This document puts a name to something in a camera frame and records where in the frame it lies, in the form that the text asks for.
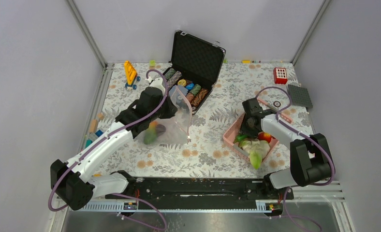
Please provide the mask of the green toy pepper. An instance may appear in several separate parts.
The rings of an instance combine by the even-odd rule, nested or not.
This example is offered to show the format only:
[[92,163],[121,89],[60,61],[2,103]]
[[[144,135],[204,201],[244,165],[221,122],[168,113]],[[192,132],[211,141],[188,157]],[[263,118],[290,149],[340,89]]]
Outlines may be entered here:
[[245,139],[247,139],[247,138],[248,138],[248,135],[245,135],[245,134],[239,134],[239,135],[237,135],[237,136],[235,137],[233,143],[234,143],[234,144],[239,143],[239,142],[241,142],[241,141],[243,141],[243,140],[245,140]]

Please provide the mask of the green orange toy mango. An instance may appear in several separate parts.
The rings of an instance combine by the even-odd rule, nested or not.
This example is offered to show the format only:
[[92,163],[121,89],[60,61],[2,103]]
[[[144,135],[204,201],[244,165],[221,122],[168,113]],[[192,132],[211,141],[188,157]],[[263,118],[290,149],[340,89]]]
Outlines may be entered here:
[[149,145],[157,139],[158,137],[157,126],[158,126],[158,122],[153,121],[150,123],[148,129],[145,130],[144,139],[143,139],[144,144]]

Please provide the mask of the clear pink zip top bag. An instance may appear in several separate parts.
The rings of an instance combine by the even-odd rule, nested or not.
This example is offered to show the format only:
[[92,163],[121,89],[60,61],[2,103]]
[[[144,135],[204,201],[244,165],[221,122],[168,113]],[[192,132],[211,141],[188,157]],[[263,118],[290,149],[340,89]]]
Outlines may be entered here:
[[[166,127],[166,132],[157,137],[157,139],[149,144],[186,144],[189,140],[189,127],[192,117],[191,107],[185,98],[184,87],[173,86],[168,93],[168,97],[178,108],[176,115],[170,119],[156,119],[155,122]],[[139,142],[143,142],[145,131],[141,132],[136,138]]]

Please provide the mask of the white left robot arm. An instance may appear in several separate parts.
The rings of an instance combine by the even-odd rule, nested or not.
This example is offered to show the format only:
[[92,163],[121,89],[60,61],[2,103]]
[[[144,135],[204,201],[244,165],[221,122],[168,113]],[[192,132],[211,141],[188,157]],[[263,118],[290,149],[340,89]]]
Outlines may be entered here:
[[121,146],[148,129],[151,122],[172,118],[176,111],[167,90],[146,87],[96,141],[66,162],[58,159],[51,164],[49,209],[56,211],[52,206],[54,195],[73,210],[81,209],[92,198],[108,194],[118,193],[125,199],[131,198],[136,187],[122,172],[100,177],[93,174]]

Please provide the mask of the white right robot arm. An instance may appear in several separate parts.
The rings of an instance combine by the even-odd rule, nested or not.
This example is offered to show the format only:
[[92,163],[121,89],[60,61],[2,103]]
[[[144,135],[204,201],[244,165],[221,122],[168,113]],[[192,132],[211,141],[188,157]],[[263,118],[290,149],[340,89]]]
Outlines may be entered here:
[[244,133],[251,136],[258,136],[261,132],[269,133],[290,151],[289,168],[265,176],[265,197],[275,199],[286,187],[319,186],[324,179],[328,183],[333,180],[335,167],[328,141],[323,134],[307,135],[300,132],[276,111],[264,110],[256,98],[248,99],[242,105],[245,115],[241,129]]

